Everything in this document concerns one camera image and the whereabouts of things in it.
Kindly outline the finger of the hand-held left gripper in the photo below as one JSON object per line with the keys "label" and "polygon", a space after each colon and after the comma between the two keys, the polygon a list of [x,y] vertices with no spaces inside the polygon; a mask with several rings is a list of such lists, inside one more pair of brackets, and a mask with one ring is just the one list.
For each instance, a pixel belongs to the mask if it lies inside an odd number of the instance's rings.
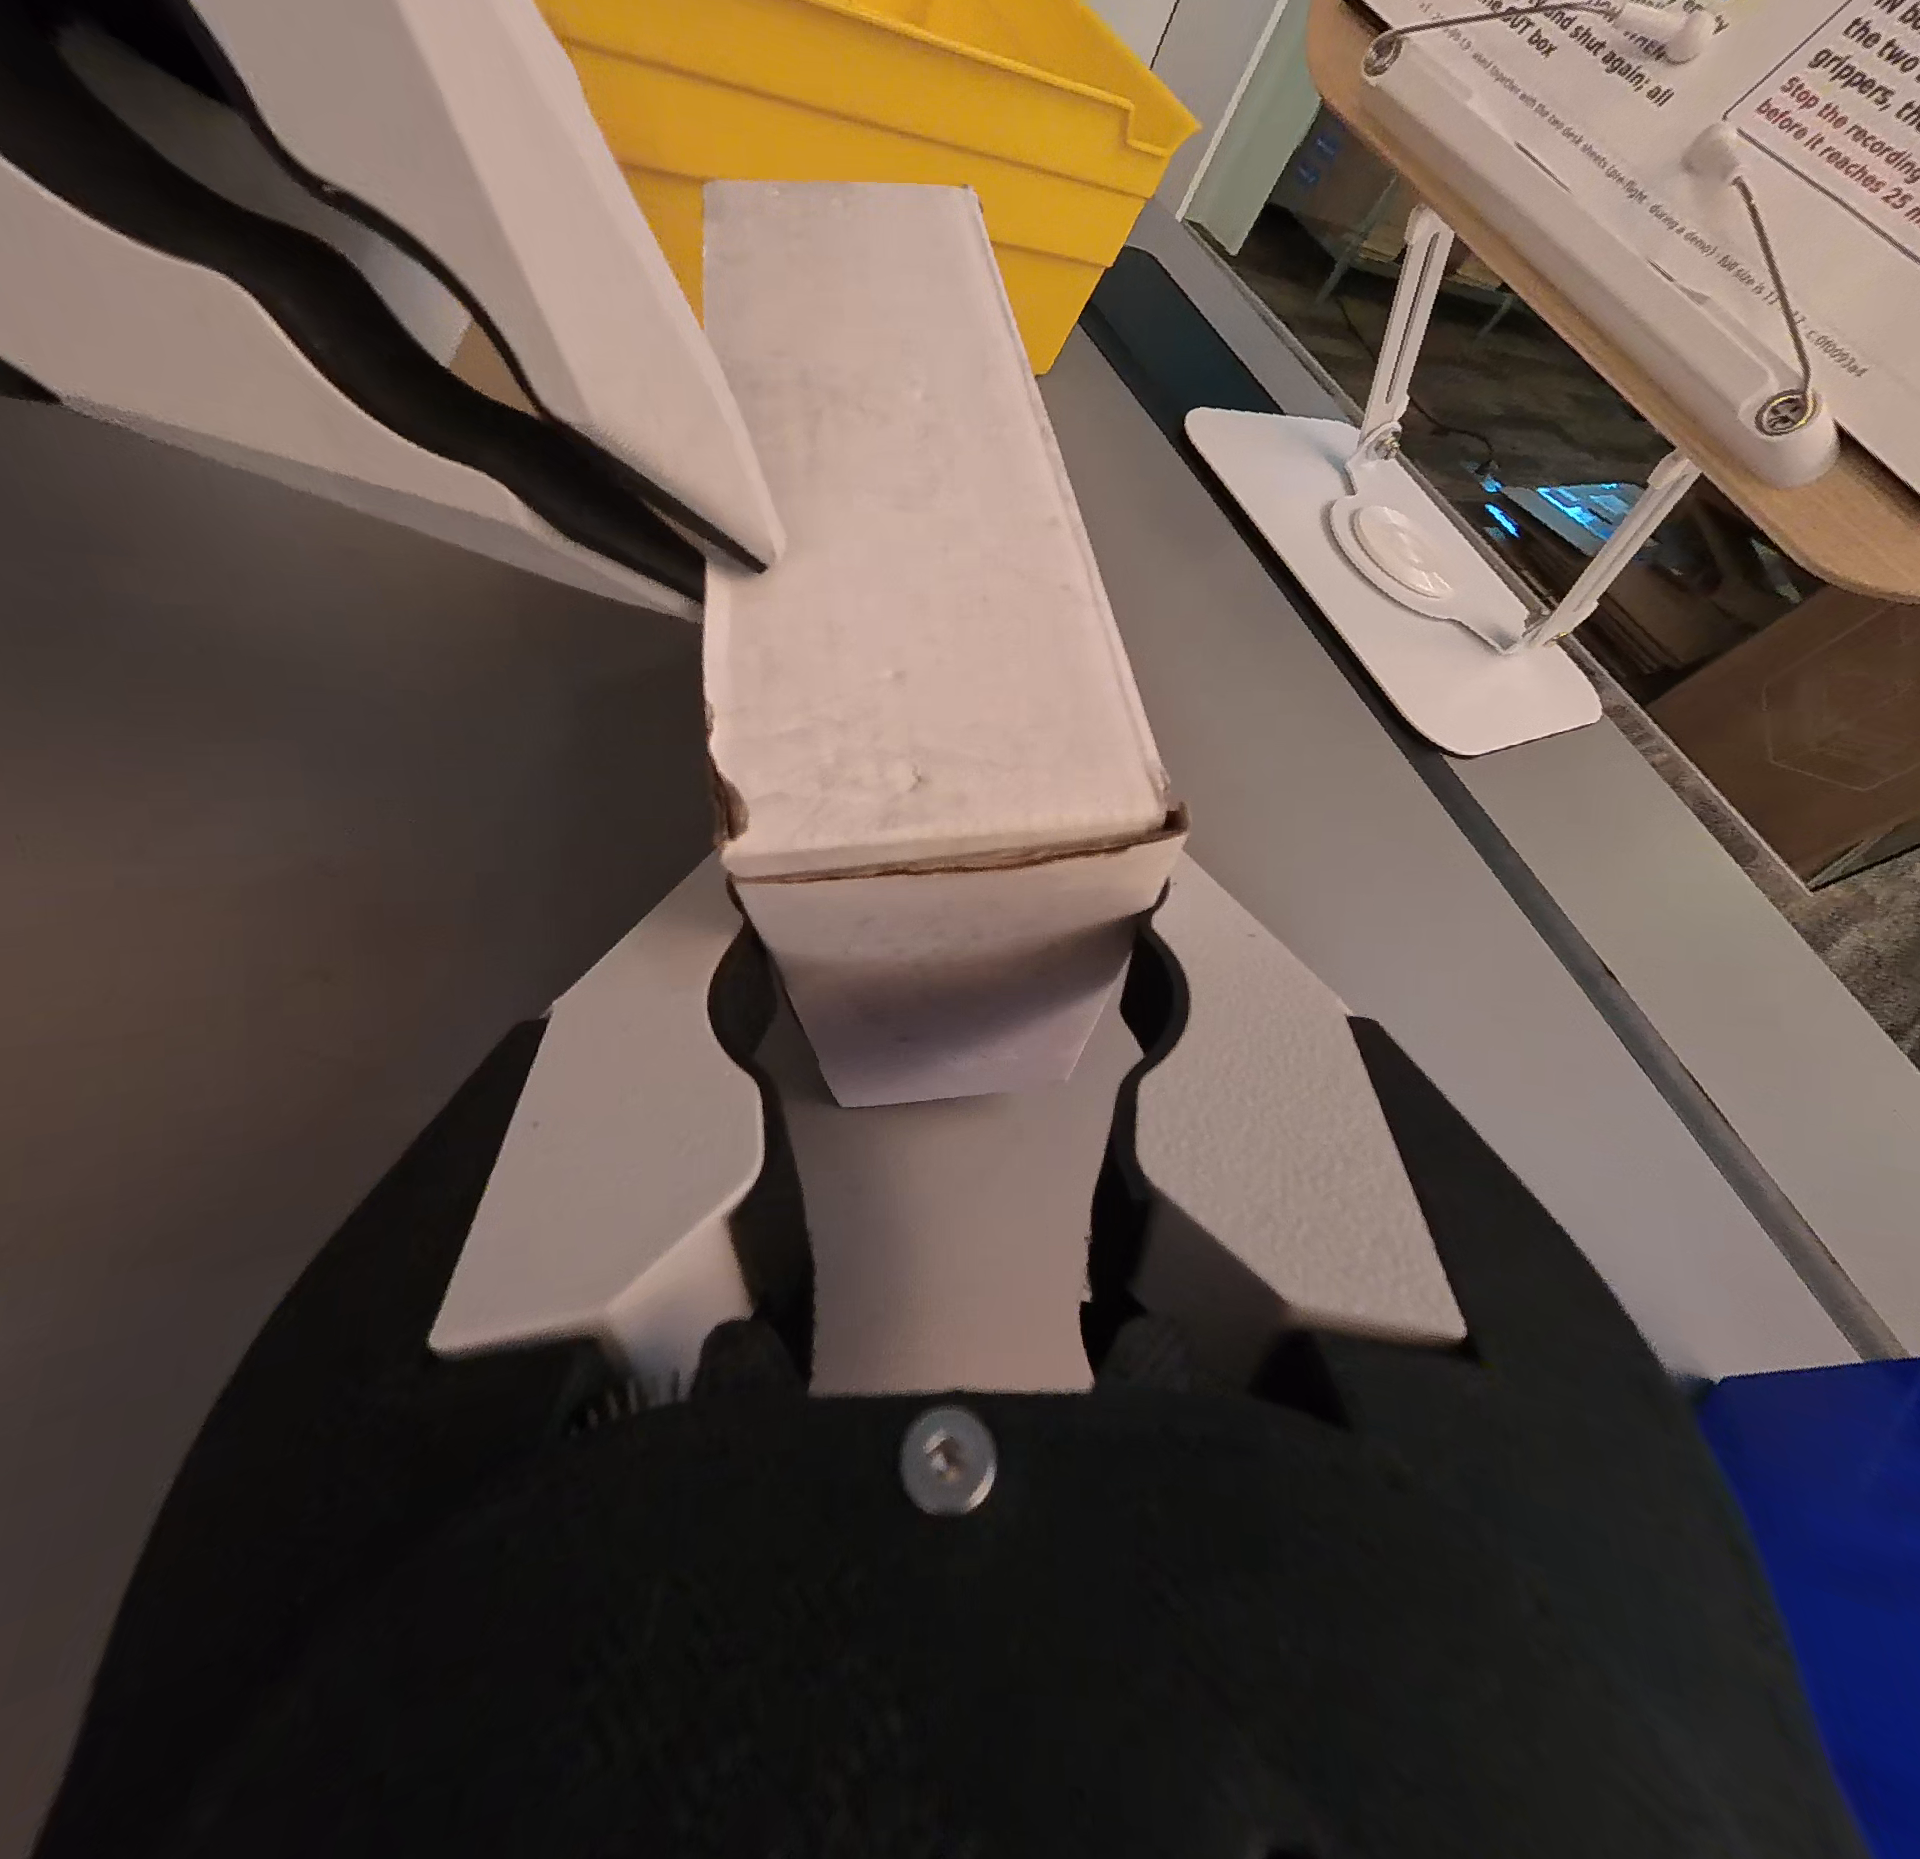
{"label": "finger of the hand-held left gripper", "polygon": [[572,447],[744,569],[786,547],[745,419],[534,0],[180,0],[305,182],[468,310]]}
{"label": "finger of the hand-held left gripper", "polygon": [[316,234],[173,164],[6,28],[6,377],[231,472],[579,593],[695,618],[761,550],[411,336]]}

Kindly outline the white cardboard mailer box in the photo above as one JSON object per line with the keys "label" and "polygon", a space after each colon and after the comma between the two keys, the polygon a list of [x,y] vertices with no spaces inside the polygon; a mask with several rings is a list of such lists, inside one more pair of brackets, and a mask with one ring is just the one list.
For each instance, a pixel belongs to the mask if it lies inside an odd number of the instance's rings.
{"label": "white cardboard mailer box", "polygon": [[1063,1081],[1188,809],[979,203],[715,182],[705,316],[786,530],[709,580],[733,892],[835,1105]]}

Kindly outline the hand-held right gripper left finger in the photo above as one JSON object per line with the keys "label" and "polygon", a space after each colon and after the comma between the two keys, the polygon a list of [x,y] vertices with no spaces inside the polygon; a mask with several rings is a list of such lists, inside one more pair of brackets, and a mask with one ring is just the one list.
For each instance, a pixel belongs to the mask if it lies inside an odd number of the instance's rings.
{"label": "hand-held right gripper left finger", "polygon": [[812,1375],[815,1284],[780,1091],[780,984],[705,858],[542,1021],[428,1348],[588,1340],[645,1399],[750,1319]]}

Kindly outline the blue plastic bin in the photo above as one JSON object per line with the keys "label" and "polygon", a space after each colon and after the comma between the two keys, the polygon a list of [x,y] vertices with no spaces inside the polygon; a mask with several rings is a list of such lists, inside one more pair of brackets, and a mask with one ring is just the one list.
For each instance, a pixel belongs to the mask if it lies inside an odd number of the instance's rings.
{"label": "blue plastic bin", "polygon": [[1726,1378],[1699,1429],[1873,1855],[1917,1855],[1917,1361]]}

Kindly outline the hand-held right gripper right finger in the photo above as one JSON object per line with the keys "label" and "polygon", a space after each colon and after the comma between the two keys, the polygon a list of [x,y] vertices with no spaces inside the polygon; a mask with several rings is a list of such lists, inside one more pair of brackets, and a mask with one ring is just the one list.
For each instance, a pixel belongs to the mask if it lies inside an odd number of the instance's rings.
{"label": "hand-held right gripper right finger", "polygon": [[1139,1045],[1092,1194],[1082,1344],[1137,1319],[1200,1378],[1255,1391],[1306,1334],[1468,1340],[1347,1005],[1205,873],[1139,922]]}

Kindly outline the brown cardboard box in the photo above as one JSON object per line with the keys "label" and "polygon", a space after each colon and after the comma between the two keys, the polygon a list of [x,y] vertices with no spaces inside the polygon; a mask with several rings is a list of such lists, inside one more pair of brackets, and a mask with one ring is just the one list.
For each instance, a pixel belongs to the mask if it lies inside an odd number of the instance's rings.
{"label": "brown cardboard box", "polygon": [[1826,588],[1648,706],[1805,882],[1916,841],[1917,606]]}

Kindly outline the printed instruction sheet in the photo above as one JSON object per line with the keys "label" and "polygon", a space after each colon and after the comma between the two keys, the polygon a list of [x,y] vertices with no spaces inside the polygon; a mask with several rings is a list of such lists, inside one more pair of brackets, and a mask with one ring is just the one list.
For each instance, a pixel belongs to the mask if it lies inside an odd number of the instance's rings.
{"label": "printed instruction sheet", "polygon": [[1356,0],[1385,26],[1543,6],[1415,37],[1618,238],[1786,336],[1731,190],[1689,168],[1724,124],[1812,366],[1861,407],[1916,398],[1917,0]]}

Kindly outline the yellow plastic bin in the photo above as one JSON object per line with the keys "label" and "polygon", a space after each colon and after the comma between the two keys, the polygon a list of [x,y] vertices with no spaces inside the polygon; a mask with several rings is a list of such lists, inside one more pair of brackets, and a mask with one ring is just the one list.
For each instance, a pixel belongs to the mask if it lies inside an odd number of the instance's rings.
{"label": "yellow plastic bin", "polygon": [[534,0],[695,316],[718,182],[966,186],[1048,373],[1188,104],[1085,0]]}

